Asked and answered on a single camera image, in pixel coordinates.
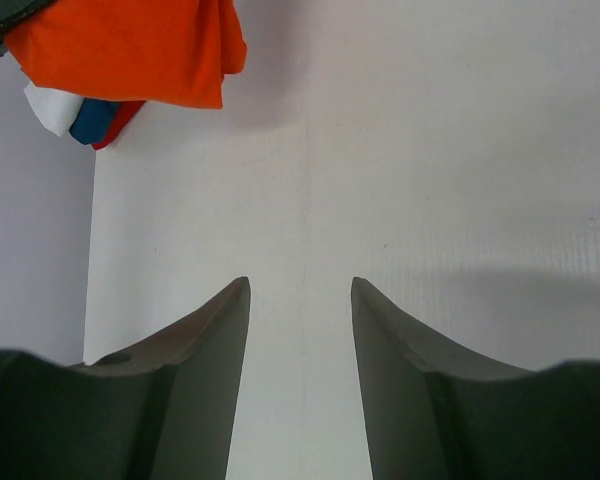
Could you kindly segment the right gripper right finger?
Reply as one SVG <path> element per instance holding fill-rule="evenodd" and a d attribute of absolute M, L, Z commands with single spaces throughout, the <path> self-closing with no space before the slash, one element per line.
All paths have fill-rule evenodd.
<path fill-rule="evenodd" d="M 600 361 L 497 361 L 363 278 L 351 309 L 374 478 L 600 479 Z"/>

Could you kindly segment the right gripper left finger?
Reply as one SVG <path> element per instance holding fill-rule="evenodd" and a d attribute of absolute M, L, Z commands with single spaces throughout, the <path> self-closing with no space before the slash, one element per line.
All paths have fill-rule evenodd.
<path fill-rule="evenodd" d="M 86 365 L 0 350 L 0 479 L 222 479 L 250 285 Z"/>

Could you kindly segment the orange t-shirt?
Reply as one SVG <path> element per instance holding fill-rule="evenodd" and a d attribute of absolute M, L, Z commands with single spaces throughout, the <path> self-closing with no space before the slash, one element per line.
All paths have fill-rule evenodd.
<path fill-rule="evenodd" d="M 202 109 L 247 57 L 231 1 L 56 1 L 5 43 L 39 87 Z"/>

